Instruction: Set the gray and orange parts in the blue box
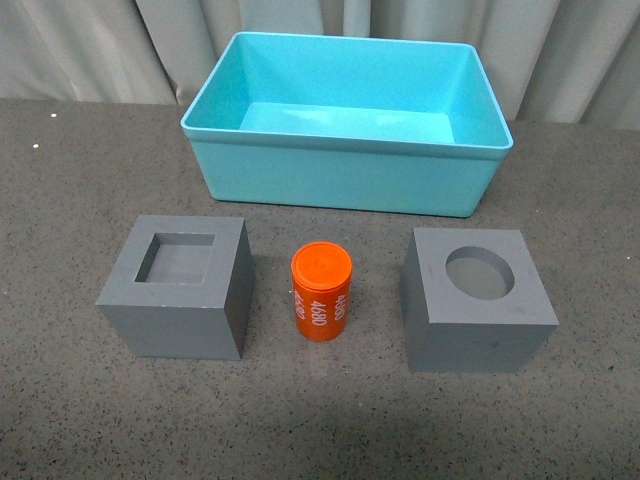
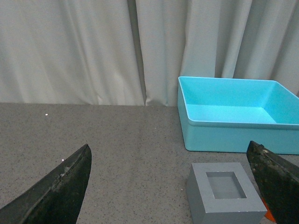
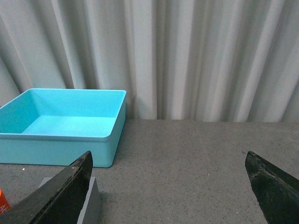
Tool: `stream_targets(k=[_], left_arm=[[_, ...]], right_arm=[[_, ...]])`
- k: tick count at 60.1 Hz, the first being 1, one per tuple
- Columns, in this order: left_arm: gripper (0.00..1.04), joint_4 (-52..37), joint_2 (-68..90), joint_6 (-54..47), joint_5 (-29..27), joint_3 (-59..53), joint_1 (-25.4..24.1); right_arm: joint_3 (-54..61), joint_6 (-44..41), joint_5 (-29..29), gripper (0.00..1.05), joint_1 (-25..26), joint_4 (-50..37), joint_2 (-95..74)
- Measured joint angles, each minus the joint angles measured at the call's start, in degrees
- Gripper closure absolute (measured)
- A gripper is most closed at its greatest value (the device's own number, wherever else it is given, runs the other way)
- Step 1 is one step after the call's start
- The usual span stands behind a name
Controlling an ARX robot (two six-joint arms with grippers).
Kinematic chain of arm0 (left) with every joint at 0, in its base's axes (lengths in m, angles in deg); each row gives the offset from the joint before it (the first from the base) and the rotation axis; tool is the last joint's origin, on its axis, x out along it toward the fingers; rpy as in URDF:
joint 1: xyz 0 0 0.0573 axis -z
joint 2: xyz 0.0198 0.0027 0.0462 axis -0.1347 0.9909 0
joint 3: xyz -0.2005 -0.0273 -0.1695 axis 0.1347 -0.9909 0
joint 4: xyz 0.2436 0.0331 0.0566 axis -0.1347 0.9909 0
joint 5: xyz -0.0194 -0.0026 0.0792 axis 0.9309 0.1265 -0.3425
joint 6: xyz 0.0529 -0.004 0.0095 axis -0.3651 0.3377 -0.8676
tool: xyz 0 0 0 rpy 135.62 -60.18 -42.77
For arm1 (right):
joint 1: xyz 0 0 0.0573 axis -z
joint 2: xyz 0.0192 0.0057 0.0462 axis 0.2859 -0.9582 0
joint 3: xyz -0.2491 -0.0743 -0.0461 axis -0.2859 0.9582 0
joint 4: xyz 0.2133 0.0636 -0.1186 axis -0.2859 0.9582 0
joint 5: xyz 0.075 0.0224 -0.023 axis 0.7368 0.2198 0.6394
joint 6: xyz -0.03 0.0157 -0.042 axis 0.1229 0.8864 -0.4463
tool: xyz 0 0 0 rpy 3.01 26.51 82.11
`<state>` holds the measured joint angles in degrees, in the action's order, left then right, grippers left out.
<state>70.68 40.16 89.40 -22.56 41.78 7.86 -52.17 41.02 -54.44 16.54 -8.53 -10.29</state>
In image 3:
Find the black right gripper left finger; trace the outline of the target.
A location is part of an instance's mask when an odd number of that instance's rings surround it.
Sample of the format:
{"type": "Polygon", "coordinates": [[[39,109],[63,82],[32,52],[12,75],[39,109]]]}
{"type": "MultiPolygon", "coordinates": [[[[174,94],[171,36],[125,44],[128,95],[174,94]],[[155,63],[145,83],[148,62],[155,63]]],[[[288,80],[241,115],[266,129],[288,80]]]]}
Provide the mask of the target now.
{"type": "Polygon", "coordinates": [[[85,152],[43,186],[0,216],[2,224],[75,224],[83,208],[93,169],[85,152]]]}

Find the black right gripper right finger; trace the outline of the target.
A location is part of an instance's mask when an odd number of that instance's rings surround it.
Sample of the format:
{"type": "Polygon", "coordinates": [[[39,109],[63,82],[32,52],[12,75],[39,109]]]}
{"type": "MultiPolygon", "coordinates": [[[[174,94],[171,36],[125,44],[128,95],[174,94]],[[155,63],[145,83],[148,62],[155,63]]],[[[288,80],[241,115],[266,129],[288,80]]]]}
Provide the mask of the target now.
{"type": "Polygon", "coordinates": [[[245,168],[252,190],[269,224],[299,222],[299,180],[249,151],[245,168]]]}

